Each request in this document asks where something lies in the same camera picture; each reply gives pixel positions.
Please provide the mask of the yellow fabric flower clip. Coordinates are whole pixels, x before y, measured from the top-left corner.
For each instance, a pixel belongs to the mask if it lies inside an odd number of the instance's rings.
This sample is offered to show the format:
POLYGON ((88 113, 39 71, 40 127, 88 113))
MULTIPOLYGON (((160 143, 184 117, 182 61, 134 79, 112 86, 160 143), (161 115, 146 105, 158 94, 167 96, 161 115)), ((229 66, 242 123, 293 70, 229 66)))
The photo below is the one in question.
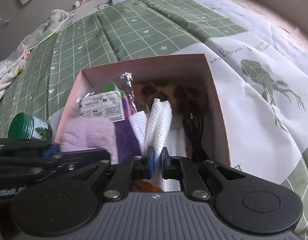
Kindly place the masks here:
POLYGON ((162 189, 152 185, 148 181, 137 180, 133 184, 133 191, 136 192, 162 192, 162 189))

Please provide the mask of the white textured tissue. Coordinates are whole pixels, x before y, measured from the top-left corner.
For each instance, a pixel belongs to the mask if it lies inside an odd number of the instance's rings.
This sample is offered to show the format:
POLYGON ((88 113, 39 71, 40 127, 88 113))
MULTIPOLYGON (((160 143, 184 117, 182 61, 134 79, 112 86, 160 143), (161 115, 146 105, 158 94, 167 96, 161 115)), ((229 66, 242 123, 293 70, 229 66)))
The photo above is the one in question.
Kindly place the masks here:
POLYGON ((139 141, 142 155, 147 149, 154 149, 154 170, 150 180, 152 185, 162 191, 180 191, 181 186, 177 180, 162 178, 161 152, 164 147, 169 155, 186 157, 186 139, 180 116, 173 116, 168 101, 155 99, 149 114, 144 111, 137 112, 129 117, 134 133, 139 141))

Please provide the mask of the purple fluffy headband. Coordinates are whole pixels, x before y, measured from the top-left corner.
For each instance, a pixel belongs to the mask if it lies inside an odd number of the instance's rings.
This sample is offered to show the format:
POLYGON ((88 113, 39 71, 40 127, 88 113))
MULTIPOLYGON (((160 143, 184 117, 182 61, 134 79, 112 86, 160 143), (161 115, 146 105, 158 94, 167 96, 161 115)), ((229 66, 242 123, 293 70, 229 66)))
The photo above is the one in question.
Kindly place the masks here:
POLYGON ((108 118, 70 119, 62 129, 60 148, 62 152, 104 149, 112 164, 119 163, 115 126, 108 118))

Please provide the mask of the pink purple packaged sponge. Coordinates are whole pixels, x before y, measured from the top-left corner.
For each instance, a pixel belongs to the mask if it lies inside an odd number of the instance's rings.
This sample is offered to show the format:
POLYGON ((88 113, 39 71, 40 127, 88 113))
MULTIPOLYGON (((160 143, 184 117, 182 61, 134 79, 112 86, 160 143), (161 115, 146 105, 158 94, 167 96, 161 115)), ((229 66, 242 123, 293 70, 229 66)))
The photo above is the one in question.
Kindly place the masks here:
POLYGON ((97 93, 86 95, 79 103, 79 116, 106 118, 115 127, 118 159, 142 155, 139 141, 134 133, 129 117, 136 109, 115 82, 110 81, 97 93))

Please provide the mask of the green lidded glass jar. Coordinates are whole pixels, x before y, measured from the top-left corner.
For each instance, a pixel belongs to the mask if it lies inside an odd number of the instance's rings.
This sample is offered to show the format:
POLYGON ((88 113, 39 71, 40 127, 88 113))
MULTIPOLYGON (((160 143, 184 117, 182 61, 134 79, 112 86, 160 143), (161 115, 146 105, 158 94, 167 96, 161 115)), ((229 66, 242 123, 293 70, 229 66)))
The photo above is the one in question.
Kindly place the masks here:
POLYGON ((52 129, 48 122, 26 113, 18 113, 12 120, 8 139, 38 139, 51 142, 52 129))

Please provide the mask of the pink cardboard box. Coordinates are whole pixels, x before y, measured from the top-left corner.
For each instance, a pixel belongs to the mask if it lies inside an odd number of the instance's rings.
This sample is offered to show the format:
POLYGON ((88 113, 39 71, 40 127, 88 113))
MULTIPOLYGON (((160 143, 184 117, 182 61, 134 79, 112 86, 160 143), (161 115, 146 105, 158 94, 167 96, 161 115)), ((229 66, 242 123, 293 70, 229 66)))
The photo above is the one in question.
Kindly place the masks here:
POLYGON ((113 164, 154 150, 137 191, 178 191, 162 177, 161 151, 200 164, 229 163, 219 97, 204 54, 148 57, 79 72, 56 133, 63 152, 104 148, 113 164))

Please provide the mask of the white fringed cloth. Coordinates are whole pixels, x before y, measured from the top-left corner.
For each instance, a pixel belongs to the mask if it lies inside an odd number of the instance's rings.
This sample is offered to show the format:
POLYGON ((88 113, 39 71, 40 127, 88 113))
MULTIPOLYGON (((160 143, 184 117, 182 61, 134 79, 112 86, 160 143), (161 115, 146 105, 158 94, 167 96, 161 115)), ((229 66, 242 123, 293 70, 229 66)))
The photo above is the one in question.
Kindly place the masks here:
POLYGON ((27 46, 21 44, 7 59, 0 62, 0 100, 4 96, 5 90, 23 71, 28 57, 27 52, 27 46))

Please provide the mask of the green white bed sheet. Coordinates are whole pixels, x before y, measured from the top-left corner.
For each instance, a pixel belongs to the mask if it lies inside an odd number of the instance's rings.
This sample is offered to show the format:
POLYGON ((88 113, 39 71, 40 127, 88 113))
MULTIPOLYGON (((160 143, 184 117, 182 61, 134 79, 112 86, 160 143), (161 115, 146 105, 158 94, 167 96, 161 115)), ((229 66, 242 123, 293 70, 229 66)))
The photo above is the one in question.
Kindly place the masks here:
POLYGON ((118 61, 204 54, 227 142, 215 159, 286 186, 308 239, 308 52, 229 0, 113 0, 53 35, 28 58, 0 101, 0 136, 19 112, 51 122, 82 70, 118 61))

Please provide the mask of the light green baby clothing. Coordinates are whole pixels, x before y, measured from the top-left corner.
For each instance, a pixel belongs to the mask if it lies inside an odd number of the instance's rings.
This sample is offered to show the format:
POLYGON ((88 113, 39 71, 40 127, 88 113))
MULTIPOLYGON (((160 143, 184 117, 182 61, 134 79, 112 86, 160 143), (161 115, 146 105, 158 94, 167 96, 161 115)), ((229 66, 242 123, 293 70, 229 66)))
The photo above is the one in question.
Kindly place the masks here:
POLYGON ((53 10, 49 18, 38 26, 33 33, 27 35, 15 50, 23 49, 25 47, 27 50, 33 50, 57 32, 65 21, 74 16, 75 14, 71 14, 61 9, 53 10))

